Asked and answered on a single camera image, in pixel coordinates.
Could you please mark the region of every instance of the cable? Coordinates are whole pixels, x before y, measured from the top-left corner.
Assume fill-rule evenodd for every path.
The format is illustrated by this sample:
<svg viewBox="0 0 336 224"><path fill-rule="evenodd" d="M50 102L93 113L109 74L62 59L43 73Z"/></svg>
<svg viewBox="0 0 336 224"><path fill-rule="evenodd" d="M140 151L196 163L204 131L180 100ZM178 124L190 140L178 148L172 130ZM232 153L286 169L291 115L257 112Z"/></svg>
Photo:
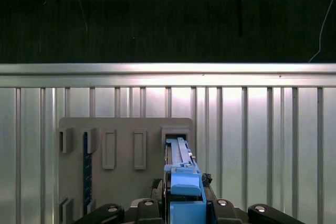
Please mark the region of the cable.
<svg viewBox="0 0 336 224"><path fill-rule="evenodd" d="M331 0L330 1L330 4L329 4L329 8L328 8L328 10L327 10L327 13L326 13L326 16L324 17L324 21L323 21L323 23L322 23L322 27L321 27L321 31L320 31L320 37L319 37L319 50L317 51L317 53L313 56L313 57L311 57L311 59L308 61L308 63L310 63L319 53L320 53L320 51L321 51L321 38L322 38L322 32L323 32L323 28L324 28L324 24L326 23L326 20L327 20L327 16L328 16L328 14L329 14L329 11L330 11L330 7L332 6L332 2L333 2L334 0Z"/></svg>

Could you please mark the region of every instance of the metal wall panel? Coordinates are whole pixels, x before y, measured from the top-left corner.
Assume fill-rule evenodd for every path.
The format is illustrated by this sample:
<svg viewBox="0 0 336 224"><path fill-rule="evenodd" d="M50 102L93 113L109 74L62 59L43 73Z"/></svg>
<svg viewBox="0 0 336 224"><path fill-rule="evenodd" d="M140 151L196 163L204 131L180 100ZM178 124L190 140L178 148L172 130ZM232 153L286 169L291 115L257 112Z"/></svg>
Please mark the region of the metal wall panel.
<svg viewBox="0 0 336 224"><path fill-rule="evenodd" d="M21 89L21 223L41 223L41 89Z"/></svg>
<svg viewBox="0 0 336 224"><path fill-rule="evenodd" d="M0 89L0 216L15 223L16 209L16 90Z"/></svg>
<svg viewBox="0 0 336 224"><path fill-rule="evenodd" d="M222 197L244 208L242 194L242 89L223 88Z"/></svg>
<svg viewBox="0 0 336 224"><path fill-rule="evenodd" d="M267 89L249 88L247 205L267 202Z"/></svg>
<svg viewBox="0 0 336 224"><path fill-rule="evenodd" d="M2 219L58 224L59 119L115 116L192 118L197 162L219 197L243 209L267 203L307 224L335 223L336 66L184 66L0 74L8 87L0 88Z"/></svg>

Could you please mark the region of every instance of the corrugated metal wall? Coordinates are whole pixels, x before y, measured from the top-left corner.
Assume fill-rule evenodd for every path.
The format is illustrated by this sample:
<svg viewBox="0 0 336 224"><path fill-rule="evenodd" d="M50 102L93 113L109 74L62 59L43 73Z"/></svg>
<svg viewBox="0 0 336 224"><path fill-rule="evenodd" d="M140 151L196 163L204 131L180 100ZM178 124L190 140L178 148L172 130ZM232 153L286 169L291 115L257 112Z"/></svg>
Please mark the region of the corrugated metal wall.
<svg viewBox="0 0 336 224"><path fill-rule="evenodd" d="M63 116L187 117L220 197L336 222L336 88L0 88L0 216L57 221L55 129Z"/></svg>

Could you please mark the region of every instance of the gray panel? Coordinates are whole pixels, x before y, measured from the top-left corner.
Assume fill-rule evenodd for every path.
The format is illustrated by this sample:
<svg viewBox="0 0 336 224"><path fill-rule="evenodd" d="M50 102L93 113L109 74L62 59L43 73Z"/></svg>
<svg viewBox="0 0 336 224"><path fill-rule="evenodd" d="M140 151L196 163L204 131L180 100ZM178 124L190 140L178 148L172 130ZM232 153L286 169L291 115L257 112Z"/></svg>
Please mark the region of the gray panel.
<svg viewBox="0 0 336 224"><path fill-rule="evenodd" d="M317 89L300 88L298 219L306 224L317 223Z"/></svg>
<svg viewBox="0 0 336 224"><path fill-rule="evenodd" d="M283 115L281 114L282 106L281 103L281 88L273 89L273 113L272 113L272 152L273 155L273 166L272 166L272 206L278 210L283 210L283 138L281 135L281 120Z"/></svg>
<svg viewBox="0 0 336 224"><path fill-rule="evenodd" d="M165 117L165 88L146 88L146 117Z"/></svg>
<svg viewBox="0 0 336 224"><path fill-rule="evenodd" d="M267 89L248 89L248 197L247 205L266 203Z"/></svg>
<svg viewBox="0 0 336 224"><path fill-rule="evenodd" d="M145 170L147 159L147 132L146 129L134 131L134 169Z"/></svg>
<svg viewBox="0 0 336 224"><path fill-rule="evenodd" d="M196 160L202 172L206 172L206 88L196 89L197 117L196 117Z"/></svg>
<svg viewBox="0 0 336 224"><path fill-rule="evenodd" d="M336 223L336 88L324 89L324 223Z"/></svg>
<svg viewBox="0 0 336 224"><path fill-rule="evenodd" d="M21 89L21 221L39 224L40 183L40 89Z"/></svg>
<svg viewBox="0 0 336 224"><path fill-rule="evenodd" d="M96 117L114 117L114 88L96 88Z"/></svg>
<svg viewBox="0 0 336 224"><path fill-rule="evenodd" d="M0 216L15 223L16 90L0 89Z"/></svg>
<svg viewBox="0 0 336 224"><path fill-rule="evenodd" d="M90 89L71 88L70 89L70 115L81 117L90 115Z"/></svg>
<svg viewBox="0 0 336 224"><path fill-rule="evenodd" d="M222 162L221 162L221 124L219 119L222 116L221 93L217 88L208 88L207 92L207 163L206 172L210 173L213 181L211 187L216 195L221 195L222 187Z"/></svg>
<svg viewBox="0 0 336 224"><path fill-rule="evenodd" d="M195 146L193 122L190 119L63 118L60 120L60 126L65 125L75 129L75 148L70 154L60 153L59 156L59 199L73 198L74 219L78 219L80 216L78 209L82 201L83 141L81 132L83 128L99 127L103 132L101 139L103 143L98 143L99 149L92 155L92 166L96 167L92 170L92 197L97 201L97 207L116 202L128 208L135 198L145 198L150 195L153 179L161 178L163 172L163 128L181 128L183 132L186 128L189 129L190 146ZM107 142L115 142L112 144L114 151L116 150L115 166L114 169L99 169L102 167L103 150L108 148L108 144L104 144L104 131L114 132L109 128L111 125L113 125L116 134L113 141ZM147 155L143 170L135 170L134 159L130 158L134 157L134 148L130 148L134 144L134 131L139 129L147 129L146 152L150 153ZM111 158L110 155L106 155L107 161L110 161L109 158Z"/></svg>
<svg viewBox="0 0 336 224"><path fill-rule="evenodd" d="M222 197L243 208L241 90L241 88L223 88Z"/></svg>
<svg viewBox="0 0 336 224"><path fill-rule="evenodd" d="M191 118L191 88L172 88L172 117Z"/></svg>
<svg viewBox="0 0 336 224"><path fill-rule="evenodd" d="M45 90L45 115L44 115L44 162L45 169L45 223L52 223L54 220L54 208L56 207L55 179L56 179L56 154L58 145L56 144L56 108L57 94L56 89Z"/></svg>

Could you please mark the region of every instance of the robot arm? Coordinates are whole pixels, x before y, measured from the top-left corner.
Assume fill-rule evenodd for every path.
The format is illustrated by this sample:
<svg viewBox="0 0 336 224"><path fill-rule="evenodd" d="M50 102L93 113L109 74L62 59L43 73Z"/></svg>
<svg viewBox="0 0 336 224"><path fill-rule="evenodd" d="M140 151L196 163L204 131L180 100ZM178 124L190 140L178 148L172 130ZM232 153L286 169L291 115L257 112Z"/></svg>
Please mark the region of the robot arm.
<svg viewBox="0 0 336 224"><path fill-rule="evenodd" d="M163 179L156 183L162 186L153 189L161 197L135 200L127 211L117 204L107 204L75 224L303 224L264 204L250 206L244 212L229 200L217 199L210 184L202 180L185 139L167 138L164 148Z"/></svg>

